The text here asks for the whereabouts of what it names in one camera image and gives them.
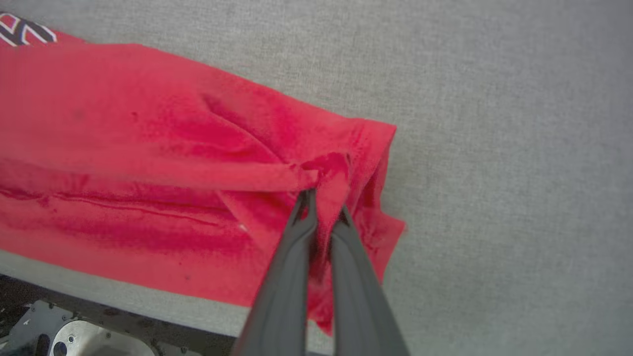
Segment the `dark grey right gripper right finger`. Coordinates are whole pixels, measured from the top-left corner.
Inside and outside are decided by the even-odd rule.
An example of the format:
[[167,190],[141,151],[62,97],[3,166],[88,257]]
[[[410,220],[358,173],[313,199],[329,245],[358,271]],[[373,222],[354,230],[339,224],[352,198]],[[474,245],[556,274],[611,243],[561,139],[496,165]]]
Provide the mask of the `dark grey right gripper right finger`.
[[348,207],[330,235],[336,356],[408,356],[393,311]]

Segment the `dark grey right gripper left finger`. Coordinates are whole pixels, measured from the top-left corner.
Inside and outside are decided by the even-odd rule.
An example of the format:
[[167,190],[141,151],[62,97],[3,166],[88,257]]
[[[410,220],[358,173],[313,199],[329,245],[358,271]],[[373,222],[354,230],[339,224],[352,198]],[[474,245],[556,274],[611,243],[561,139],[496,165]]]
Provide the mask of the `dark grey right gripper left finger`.
[[315,190],[299,194],[258,290],[233,356],[303,356],[307,290],[318,228]]

